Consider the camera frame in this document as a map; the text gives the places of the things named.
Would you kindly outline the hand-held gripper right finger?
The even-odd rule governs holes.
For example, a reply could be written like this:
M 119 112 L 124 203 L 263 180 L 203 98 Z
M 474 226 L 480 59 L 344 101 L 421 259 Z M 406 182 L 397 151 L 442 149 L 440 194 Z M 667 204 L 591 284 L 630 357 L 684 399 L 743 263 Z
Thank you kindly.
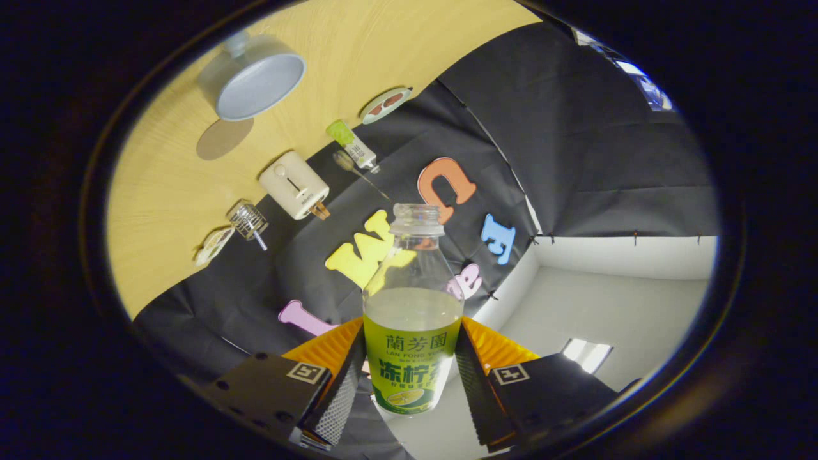
M 461 321 L 455 356 L 474 430 L 489 451 L 560 436 L 619 396 L 563 353 L 540 357 L 471 318 Z

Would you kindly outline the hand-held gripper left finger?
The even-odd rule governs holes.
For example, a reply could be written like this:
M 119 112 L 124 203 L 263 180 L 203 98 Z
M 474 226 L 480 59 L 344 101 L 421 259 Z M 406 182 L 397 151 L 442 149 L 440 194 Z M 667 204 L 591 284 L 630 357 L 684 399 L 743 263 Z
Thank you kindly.
M 283 355 L 255 353 L 203 393 L 275 442 L 329 451 L 344 432 L 365 357 L 363 320 L 356 318 Z

